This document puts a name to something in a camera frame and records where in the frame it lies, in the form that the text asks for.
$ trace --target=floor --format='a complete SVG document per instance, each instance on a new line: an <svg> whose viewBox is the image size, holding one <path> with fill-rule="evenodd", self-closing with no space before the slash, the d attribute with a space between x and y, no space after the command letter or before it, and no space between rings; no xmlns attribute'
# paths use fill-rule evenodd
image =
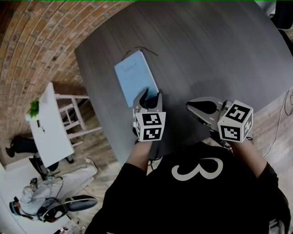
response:
<svg viewBox="0 0 293 234"><path fill-rule="evenodd" d="M290 95L293 91L289 92L286 101L286 110L290 113L293 106L290 103ZM280 109L283 105L285 94L280 96L274 102L254 114L253 131L250 134L253 138L253 143L264 156L269 151L272 142L275 139L278 127L278 120ZM89 127L99 126L99 122L94 114L90 102L85 103L81 108L82 115L85 118L86 125ZM293 211L293 115L286 116L284 110L280 121L277 140L272 147L271 152L266 156L268 162L275 169L279 181L279 187L286 195L290 209ZM102 207L104 194L113 183L118 175L121 166L116 160L110 145L102 130L77 140L83 140L85 143L76 147L74 154L74 164L68 164L65 160L60 163L60 170L62 173L73 170L73 168L81 166L86 157L91 158L99 172L95 175L94 181L87 186L80 194L89 194L98 199L98 204L86 211L70 213L70 217L79 223L80 227L86 227L94 214ZM213 140L205 140L207 144L216 145ZM153 163L156 168L160 161Z"/></svg>

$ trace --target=dark wooden table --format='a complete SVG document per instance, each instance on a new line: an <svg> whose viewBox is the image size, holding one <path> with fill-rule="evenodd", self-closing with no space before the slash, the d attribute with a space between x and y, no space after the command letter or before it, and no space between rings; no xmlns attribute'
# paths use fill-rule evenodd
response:
<svg viewBox="0 0 293 234"><path fill-rule="evenodd" d="M255 2L136 2L76 49L92 106L120 163L135 136L114 66L136 46L158 54L142 50L167 112L158 157L209 136L187 112L189 100L237 99L256 112L293 86L293 58Z"/></svg>

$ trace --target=white cable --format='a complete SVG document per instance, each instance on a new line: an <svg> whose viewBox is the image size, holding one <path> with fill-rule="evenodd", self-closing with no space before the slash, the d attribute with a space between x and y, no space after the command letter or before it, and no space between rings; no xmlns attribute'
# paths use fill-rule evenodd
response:
<svg viewBox="0 0 293 234"><path fill-rule="evenodd" d="M274 143L275 143L276 140L277 140L277 137L278 137L278 131L279 131L280 123L281 123L282 111L283 111L283 109L284 109L285 101L286 101L286 98L287 98L287 96L288 96L289 91L290 91L290 90L287 90L287 92L286 92L286 95L285 95L285 98L284 98L284 102L283 102L283 106L282 106L281 111L280 111L279 123L278 123L278 128L277 128L277 132L276 132L275 140L274 140L273 144L271 144L270 150L269 150L269 152L266 153L266 155L264 156L264 158L270 153L271 149L272 149L273 146L274 146Z"/></svg>

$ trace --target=white printed number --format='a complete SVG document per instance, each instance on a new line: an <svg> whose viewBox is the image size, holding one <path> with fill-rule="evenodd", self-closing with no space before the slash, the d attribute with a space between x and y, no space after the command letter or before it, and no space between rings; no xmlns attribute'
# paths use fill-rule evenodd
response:
<svg viewBox="0 0 293 234"><path fill-rule="evenodd" d="M172 168L172 175L174 176L175 179L179 180L179 181L187 181L190 180L192 177L194 177L197 173L200 173L203 177L205 177L208 180L212 180L215 179L216 177L218 177L219 174L221 174L222 170L223 170L223 162L220 159L217 158L205 158L205 159L201 159L201 160L215 160L218 163L218 168L215 172L207 172L205 171L200 164L197 165L197 167L191 171L188 174L185 175L180 175L178 173L178 168L179 165L175 166Z"/></svg>

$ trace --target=notebook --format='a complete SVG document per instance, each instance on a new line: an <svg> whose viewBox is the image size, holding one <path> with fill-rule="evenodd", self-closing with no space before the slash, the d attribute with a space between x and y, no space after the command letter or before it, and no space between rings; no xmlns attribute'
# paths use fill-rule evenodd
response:
<svg viewBox="0 0 293 234"><path fill-rule="evenodd" d="M140 50L118 63L114 68L128 107L133 106L133 100L144 89L149 89L146 99L156 96L159 92L147 61Z"/></svg>

